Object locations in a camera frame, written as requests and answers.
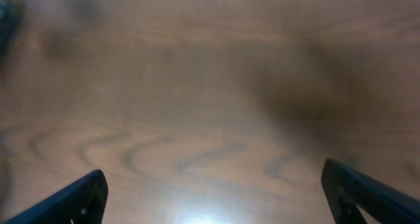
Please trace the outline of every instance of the black object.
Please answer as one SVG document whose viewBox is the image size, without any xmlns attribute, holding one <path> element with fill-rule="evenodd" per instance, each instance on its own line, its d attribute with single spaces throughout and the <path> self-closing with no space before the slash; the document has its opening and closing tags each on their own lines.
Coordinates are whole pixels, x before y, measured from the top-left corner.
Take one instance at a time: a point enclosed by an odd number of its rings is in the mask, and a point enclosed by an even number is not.
<svg viewBox="0 0 420 224">
<path fill-rule="evenodd" d="M 107 196 L 105 176 L 94 170 L 4 224 L 99 224 Z"/>
<path fill-rule="evenodd" d="M 358 207 L 380 223 L 420 223 L 418 200 L 339 162 L 325 162 L 322 187 L 337 224 L 365 224 Z"/>
</svg>

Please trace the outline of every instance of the wooden floor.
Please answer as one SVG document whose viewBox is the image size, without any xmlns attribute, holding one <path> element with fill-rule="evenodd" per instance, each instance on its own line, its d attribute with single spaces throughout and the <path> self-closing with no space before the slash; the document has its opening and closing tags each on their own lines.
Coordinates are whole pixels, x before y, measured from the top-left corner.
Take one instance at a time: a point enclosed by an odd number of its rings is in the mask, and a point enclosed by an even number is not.
<svg viewBox="0 0 420 224">
<path fill-rule="evenodd" d="M 26 0 L 1 219 L 101 169 L 103 223 L 333 223 L 325 158 L 420 198 L 418 0 Z"/>
</svg>

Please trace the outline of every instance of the wooden surface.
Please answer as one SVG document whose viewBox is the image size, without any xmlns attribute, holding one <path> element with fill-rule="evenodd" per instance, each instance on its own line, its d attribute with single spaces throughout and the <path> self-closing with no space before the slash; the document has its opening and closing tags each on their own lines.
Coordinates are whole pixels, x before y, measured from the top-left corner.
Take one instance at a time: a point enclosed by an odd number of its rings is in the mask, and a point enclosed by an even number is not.
<svg viewBox="0 0 420 224">
<path fill-rule="evenodd" d="M 336 158 L 420 198 L 418 0 L 26 0 L 1 219 L 99 168 L 104 223 L 333 223 Z"/>
</svg>

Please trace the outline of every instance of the wood grain pattern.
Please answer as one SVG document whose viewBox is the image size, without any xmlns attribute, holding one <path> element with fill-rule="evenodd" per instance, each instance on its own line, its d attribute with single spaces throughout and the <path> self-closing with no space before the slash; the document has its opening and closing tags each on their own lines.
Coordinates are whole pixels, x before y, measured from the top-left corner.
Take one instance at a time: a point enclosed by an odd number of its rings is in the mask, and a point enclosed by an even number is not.
<svg viewBox="0 0 420 224">
<path fill-rule="evenodd" d="M 420 197 L 417 0 L 27 2 L 1 219 L 96 168 L 104 223 L 333 223 L 327 157 Z"/>
</svg>

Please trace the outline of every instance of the wood grain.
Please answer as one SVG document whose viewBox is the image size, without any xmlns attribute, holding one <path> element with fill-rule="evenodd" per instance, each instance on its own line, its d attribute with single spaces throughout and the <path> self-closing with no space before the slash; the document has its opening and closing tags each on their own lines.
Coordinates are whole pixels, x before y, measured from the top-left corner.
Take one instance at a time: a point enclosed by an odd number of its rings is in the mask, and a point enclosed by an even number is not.
<svg viewBox="0 0 420 224">
<path fill-rule="evenodd" d="M 420 197 L 417 0 L 27 3 L 1 219 L 97 168 L 104 223 L 333 223 L 327 157 Z"/>
</svg>

